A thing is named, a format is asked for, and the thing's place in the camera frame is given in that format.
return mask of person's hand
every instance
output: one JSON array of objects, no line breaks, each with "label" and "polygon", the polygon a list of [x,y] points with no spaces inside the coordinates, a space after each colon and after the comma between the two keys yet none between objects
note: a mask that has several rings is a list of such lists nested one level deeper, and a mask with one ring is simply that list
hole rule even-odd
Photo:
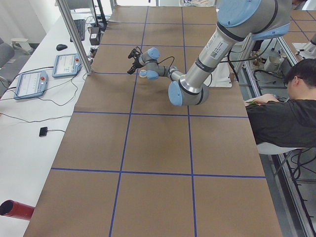
[{"label": "person's hand", "polygon": [[264,94],[256,98],[252,98],[246,101],[245,104],[256,104],[256,105],[264,105],[267,104],[269,101],[276,101],[279,102],[274,95],[272,94]]}]

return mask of red cylinder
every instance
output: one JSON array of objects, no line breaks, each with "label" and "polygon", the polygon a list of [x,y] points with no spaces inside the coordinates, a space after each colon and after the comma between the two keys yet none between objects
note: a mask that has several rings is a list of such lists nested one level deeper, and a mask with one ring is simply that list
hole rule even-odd
[{"label": "red cylinder", "polygon": [[28,221],[31,219],[33,211],[33,206],[29,206],[12,200],[7,200],[0,206],[1,216],[8,216]]}]

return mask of white table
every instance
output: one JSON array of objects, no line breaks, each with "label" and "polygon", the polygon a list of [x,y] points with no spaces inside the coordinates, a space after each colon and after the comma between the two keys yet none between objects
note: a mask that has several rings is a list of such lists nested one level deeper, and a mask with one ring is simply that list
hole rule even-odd
[{"label": "white table", "polygon": [[[74,19],[86,19],[90,14],[73,14]],[[56,45],[62,43],[68,46],[62,51],[56,50]],[[91,44],[89,33],[86,30],[85,41],[82,42],[89,54]],[[35,50],[21,72],[41,67],[53,66],[58,54],[76,53],[75,46],[70,42],[70,36],[60,17],[46,37]],[[71,79],[54,79],[52,70],[47,70],[47,88],[62,84]],[[62,116],[71,116],[74,105],[86,77],[84,67],[73,79],[78,87],[75,97],[64,106],[57,106],[51,101],[42,101],[38,98],[27,100],[5,100],[13,97],[13,92],[7,92],[0,101],[0,113],[27,121],[44,120]],[[17,79],[11,87],[16,86]],[[48,90],[41,97],[51,99],[58,104],[64,104],[72,98],[76,87],[69,81],[61,86]],[[46,120],[43,122],[26,123],[15,118],[0,116],[0,203],[12,199],[31,206],[36,206],[46,178],[58,151],[64,132],[52,131],[45,137],[39,137],[41,127],[47,126],[48,130],[60,129],[65,131],[70,117]],[[0,236],[23,236],[29,221],[0,216]]]}]

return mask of computer mouse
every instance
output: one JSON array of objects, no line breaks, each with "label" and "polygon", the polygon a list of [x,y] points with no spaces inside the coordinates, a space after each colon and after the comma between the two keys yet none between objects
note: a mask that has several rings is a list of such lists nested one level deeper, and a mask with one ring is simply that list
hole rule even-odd
[{"label": "computer mouse", "polygon": [[68,48],[68,46],[61,43],[56,46],[57,51],[63,50],[65,48]]}]

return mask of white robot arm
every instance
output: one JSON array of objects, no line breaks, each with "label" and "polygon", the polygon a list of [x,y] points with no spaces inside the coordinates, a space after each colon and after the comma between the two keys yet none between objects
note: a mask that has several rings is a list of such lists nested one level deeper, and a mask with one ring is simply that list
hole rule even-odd
[{"label": "white robot arm", "polygon": [[209,95],[204,81],[215,70],[236,42],[252,33],[253,40],[265,40],[285,35],[290,26],[291,0],[222,0],[217,14],[216,31],[186,74],[176,67],[160,66],[159,51],[151,48],[145,53],[133,49],[132,74],[146,66],[140,76],[148,79],[168,77],[172,80],[169,100],[173,105],[199,105]]}]

